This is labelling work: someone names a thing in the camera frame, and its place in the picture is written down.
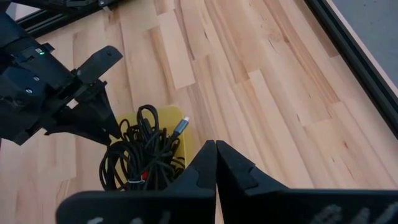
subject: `yellow bin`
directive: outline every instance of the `yellow bin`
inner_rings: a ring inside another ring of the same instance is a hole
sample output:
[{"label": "yellow bin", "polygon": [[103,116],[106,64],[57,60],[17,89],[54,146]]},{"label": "yellow bin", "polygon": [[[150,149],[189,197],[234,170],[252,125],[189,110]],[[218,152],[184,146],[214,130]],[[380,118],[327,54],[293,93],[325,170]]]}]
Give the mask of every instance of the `yellow bin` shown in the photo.
[{"label": "yellow bin", "polygon": [[[172,134],[178,123],[182,119],[184,119],[184,114],[176,106],[157,108],[157,113],[159,115],[159,128],[160,129],[167,128],[168,134]],[[143,114],[145,118],[149,120],[151,126],[155,125],[154,117],[149,111],[144,110]],[[137,113],[133,113],[133,114],[126,114],[124,116],[118,116],[116,119],[118,123],[120,123],[123,119],[127,119],[129,120],[130,125],[132,126],[137,124],[136,117]],[[124,130],[124,128],[127,128],[127,126],[125,125],[122,126],[122,133],[126,131]],[[190,125],[187,126],[187,128],[182,132],[182,134],[178,138],[180,139],[180,145],[177,149],[177,152],[175,153],[175,157],[184,157],[185,167],[188,167],[189,163],[191,163],[193,159],[193,136]],[[120,141],[120,139],[115,139],[114,137],[111,137],[111,139],[112,143]],[[118,173],[120,174],[122,173],[120,165],[116,165],[116,170]]]}]

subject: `black robotic arm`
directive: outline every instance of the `black robotic arm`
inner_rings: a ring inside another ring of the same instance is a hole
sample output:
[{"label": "black robotic arm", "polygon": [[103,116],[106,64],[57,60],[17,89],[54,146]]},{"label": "black robotic arm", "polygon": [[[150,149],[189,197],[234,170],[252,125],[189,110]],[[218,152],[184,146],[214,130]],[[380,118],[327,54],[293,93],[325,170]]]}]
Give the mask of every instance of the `black robotic arm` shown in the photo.
[{"label": "black robotic arm", "polygon": [[[68,7],[71,1],[15,2],[63,12],[76,9]],[[0,2],[0,138],[21,145],[41,128],[46,134],[72,133],[101,144],[110,143],[109,135],[119,138],[106,82],[99,80],[122,58],[119,51],[107,46],[69,71],[51,55],[50,44],[39,44],[5,13],[8,5]],[[67,106],[71,100],[78,105]]]}]

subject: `coiled black cable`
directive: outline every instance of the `coiled black cable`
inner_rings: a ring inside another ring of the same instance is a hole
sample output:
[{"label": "coiled black cable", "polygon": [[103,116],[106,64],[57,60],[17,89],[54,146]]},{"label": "coiled black cable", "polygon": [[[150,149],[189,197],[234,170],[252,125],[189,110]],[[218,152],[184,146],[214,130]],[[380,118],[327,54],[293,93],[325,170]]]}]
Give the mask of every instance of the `coiled black cable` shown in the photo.
[{"label": "coiled black cable", "polygon": [[[150,111],[155,124],[142,112]],[[180,145],[178,136],[188,125],[188,119],[180,122],[171,136],[167,130],[159,129],[157,110],[152,105],[138,109],[137,124],[130,125],[127,119],[120,122],[121,141],[107,147],[99,165],[99,179],[105,190],[163,190],[167,188],[185,169],[183,157],[174,155]]]}]

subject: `black metal bracket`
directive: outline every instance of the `black metal bracket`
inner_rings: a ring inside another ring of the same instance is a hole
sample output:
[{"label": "black metal bracket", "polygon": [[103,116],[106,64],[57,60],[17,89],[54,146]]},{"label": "black metal bracket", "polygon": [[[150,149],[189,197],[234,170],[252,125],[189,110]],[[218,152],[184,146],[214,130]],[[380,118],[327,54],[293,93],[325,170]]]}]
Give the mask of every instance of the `black metal bracket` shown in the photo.
[{"label": "black metal bracket", "polygon": [[76,8],[67,13],[42,9],[22,19],[18,19],[16,22],[25,29],[29,35],[38,38],[97,12],[104,7],[111,7],[118,1],[119,0],[67,1],[66,6]]},{"label": "black metal bracket", "polygon": [[326,0],[305,0],[398,138],[398,98]]}]

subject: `black cable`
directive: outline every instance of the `black cable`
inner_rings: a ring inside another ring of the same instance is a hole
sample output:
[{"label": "black cable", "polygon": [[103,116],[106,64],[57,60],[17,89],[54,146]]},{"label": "black cable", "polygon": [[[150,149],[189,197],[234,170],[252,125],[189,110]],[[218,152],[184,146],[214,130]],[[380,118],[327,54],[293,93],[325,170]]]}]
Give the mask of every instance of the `black cable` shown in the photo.
[{"label": "black cable", "polygon": [[[142,112],[150,111],[154,126]],[[175,157],[180,145],[178,136],[188,125],[184,118],[169,136],[159,128],[157,110],[152,105],[138,109],[137,124],[130,125],[127,119],[120,122],[121,141],[107,147],[99,165],[99,179],[105,190],[163,190],[185,170],[183,157]],[[121,171],[116,170],[119,163]]]}]

